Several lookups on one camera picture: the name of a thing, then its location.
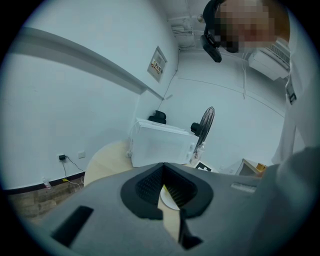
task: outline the fan grille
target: fan grille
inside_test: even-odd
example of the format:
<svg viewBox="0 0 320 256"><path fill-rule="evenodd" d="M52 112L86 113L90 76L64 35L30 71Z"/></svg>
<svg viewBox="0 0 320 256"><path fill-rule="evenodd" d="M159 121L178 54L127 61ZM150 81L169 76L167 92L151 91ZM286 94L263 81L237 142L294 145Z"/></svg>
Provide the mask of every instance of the fan grille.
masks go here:
<svg viewBox="0 0 320 256"><path fill-rule="evenodd" d="M201 127L201 131L199 133L199 140L198 143L196 144L196 149L201 145L202 142L205 141L205 139L207 138L207 135L210 131L212 122L215 118L215 109L213 106L209 107L200 122L200 127Z"/></svg>

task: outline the person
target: person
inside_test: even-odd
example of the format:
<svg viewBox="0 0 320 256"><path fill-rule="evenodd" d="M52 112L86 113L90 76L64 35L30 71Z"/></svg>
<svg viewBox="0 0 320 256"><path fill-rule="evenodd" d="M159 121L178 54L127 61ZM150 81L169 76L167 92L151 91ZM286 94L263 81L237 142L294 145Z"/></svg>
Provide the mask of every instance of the person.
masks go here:
<svg viewBox="0 0 320 256"><path fill-rule="evenodd" d="M279 40L290 50L286 112L272 162L280 164L295 152L319 146L319 55L293 13L275 0L220 0L212 29L222 45L257 48Z"/></svg>
<svg viewBox="0 0 320 256"><path fill-rule="evenodd" d="M255 48L281 40L290 51L282 133L272 158L275 165L267 168L264 175L268 170L269 174L275 171L274 185L270 187L270 199L252 236L249 252L249 255L273 254L273 249L298 230L302 234L312 228L314 216L319 215L316 212L320 194L319 55L293 13L274 0L220 1L213 23L215 38L225 44ZM265 125L272 123L266 120ZM274 223L275 229L268 228Z"/></svg>

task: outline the power adapter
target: power adapter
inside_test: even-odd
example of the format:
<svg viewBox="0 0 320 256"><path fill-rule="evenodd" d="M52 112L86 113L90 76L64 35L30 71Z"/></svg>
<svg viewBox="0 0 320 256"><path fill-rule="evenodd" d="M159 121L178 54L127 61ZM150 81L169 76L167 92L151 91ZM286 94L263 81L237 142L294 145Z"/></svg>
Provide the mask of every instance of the power adapter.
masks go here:
<svg viewBox="0 0 320 256"><path fill-rule="evenodd" d="M65 154L60 154L59 155L59 161L66 160L66 155Z"/></svg>

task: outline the wooden floor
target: wooden floor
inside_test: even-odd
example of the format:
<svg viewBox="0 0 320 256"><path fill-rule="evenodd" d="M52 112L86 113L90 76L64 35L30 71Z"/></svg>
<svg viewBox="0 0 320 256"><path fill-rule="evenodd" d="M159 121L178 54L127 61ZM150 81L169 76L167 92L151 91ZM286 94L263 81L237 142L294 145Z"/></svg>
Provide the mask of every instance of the wooden floor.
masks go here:
<svg viewBox="0 0 320 256"><path fill-rule="evenodd" d="M71 180L71 182L78 183L81 189L84 187L80 178ZM79 191L80 187L64 182L53 186L50 190L44 188L27 193L12 194L8 196L8 200L19 216L38 224L49 211Z"/></svg>

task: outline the headset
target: headset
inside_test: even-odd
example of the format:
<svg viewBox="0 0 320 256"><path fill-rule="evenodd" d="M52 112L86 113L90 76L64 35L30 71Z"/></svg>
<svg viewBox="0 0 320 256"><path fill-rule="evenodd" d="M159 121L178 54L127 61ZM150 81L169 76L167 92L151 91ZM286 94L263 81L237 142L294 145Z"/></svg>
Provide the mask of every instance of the headset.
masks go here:
<svg viewBox="0 0 320 256"><path fill-rule="evenodd" d="M239 51L239 42L229 42L224 39L223 35L221 35L220 19L215 18L220 4L225 1L226 0L210 0L203 11L205 29L204 34L200 37L200 41L203 49L217 63L222 61L221 53L218 49L220 45L230 53L237 53Z"/></svg>

